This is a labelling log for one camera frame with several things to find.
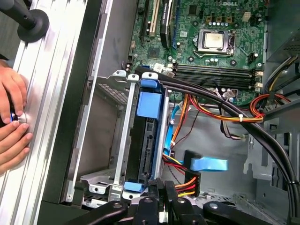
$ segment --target black knob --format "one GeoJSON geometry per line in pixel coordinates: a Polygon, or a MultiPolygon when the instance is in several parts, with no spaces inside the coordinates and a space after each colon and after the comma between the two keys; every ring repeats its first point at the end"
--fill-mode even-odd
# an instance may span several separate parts
{"type": "Polygon", "coordinates": [[[15,0],[1,0],[0,11],[19,23],[18,36],[25,42],[36,42],[48,31],[49,18],[39,9],[29,11],[15,0]]]}

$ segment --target cable tie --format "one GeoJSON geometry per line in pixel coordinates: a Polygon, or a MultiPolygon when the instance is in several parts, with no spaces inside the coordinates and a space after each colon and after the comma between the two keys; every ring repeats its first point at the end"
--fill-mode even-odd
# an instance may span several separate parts
{"type": "Polygon", "coordinates": [[[240,123],[243,121],[243,117],[244,117],[244,115],[243,115],[243,114],[239,114],[240,123]]]}
{"type": "Polygon", "coordinates": [[[179,102],[178,106],[179,106],[180,110],[182,110],[183,101],[179,102]]]}

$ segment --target blue latch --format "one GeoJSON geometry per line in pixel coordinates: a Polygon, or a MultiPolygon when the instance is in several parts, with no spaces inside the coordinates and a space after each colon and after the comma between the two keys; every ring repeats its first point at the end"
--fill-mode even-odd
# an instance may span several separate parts
{"type": "Polygon", "coordinates": [[[143,184],[133,183],[133,182],[129,182],[129,181],[125,181],[124,189],[127,191],[134,191],[134,192],[139,192],[139,193],[144,191],[143,184]]]}
{"type": "Polygon", "coordinates": [[[192,158],[190,170],[211,172],[227,171],[228,161],[210,157],[192,158]]]}

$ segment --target blue tab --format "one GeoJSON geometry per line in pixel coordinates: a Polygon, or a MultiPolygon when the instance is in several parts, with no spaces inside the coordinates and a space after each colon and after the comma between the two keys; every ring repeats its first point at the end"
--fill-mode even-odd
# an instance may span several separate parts
{"type": "Polygon", "coordinates": [[[191,160],[192,171],[227,171],[228,161],[217,158],[203,157],[203,158],[193,158],[191,160]]]}
{"type": "MultiPolygon", "coordinates": [[[[175,119],[175,115],[178,110],[179,110],[179,106],[177,105],[171,114],[171,120],[175,119]]],[[[169,155],[170,153],[172,135],[173,135],[173,125],[170,123],[168,126],[167,134],[165,136],[165,146],[164,146],[165,149],[164,153],[167,155],[169,155]]]]}
{"type": "Polygon", "coordinates": [[[156,89],[158,87],[158,82],[155,80],[142,79],[140,81],[140,85],[142,88],[153,88],[156,89]]]}
{"type": "Polygon", "coordinates": [[[147,118],[159,118],[162,94],[141,92],[136,115],[147,118]]]}
{"type": "Polygon", "coordinates": [[[134,192],[139,192],[139,193],[144,191],[144,187],[142,184],[133,183],[133,182],[129,182],[129,181],[125,181],[124,189],[127,191],[134,191],[134,192]]]}

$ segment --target finger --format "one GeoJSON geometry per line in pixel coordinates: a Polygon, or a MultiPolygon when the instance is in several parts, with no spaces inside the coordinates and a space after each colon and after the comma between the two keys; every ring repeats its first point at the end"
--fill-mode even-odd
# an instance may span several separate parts
{"type": "Polygon", "coordinates": [[[8,135],[10,135],[14,130],[17,129],[17,127],[20,125],[18,121],[13,121],[9,124],[7,124],[5,127],[0,128],[0,142],[6,138],[8,135]]]}
{"type": "Polygon", "coordinates": [[[27,134],[20,141],[18,141],[18,143],[15,144],[13,147],[1,153],[0,165],[7,163],[10,160],[12,160],[14,157],[16,157],[22,151],[22,149],[24,149],[26,145],[29,144],[31,139],[32,139],[32,134],[27,134]]]}
{"type": "Polygon", "coordinates": [[[4,88],[10,93],[11,100],[14,104],[15,113],[17,114],[17,116],[21,116],[23,114],[23,98],[20,88],[10,76],[3,79],[2,84],[4,88]]]}
{"type": "Polygon", "coordinates": [[[2,83],[0,82],[0,115],[4,123],[10,122],[10,107],[8,101],[8,95],[2,83]]]}
{"type": "Polygon", "coordinates": [[[0,154],[12,148],[19,143],[19,140],[25,134],[28,129],[28,124],[24,123],[20,125],[14,132],[8,135],[0,142],[0,154]]]}
{"type": "Polygon", "coordinates": [[[29,153],[29,148],[24,148],[16,157],[14,157],[12,160],[1,164],[0,165],[0,175],[5,173],[7,170],[10,170],[14,167],[16,167],[17,165],[19,165],[24,159],[25,157],[28,155],[29,153]]]}
{"type": "Polygon", "coordinates": [[[22,94],[22,99],[23,99],[23,106],[26,105],[26,101],[27,101],[27,89],[26,89],[26,85],[25,82],[23,81],[23,79],[21,78],[20,75],[18,75],[17,73],[14,73],[12,75],[12,78],[14,80],[14,82],[18,85],[21,94],[22,94]]]}

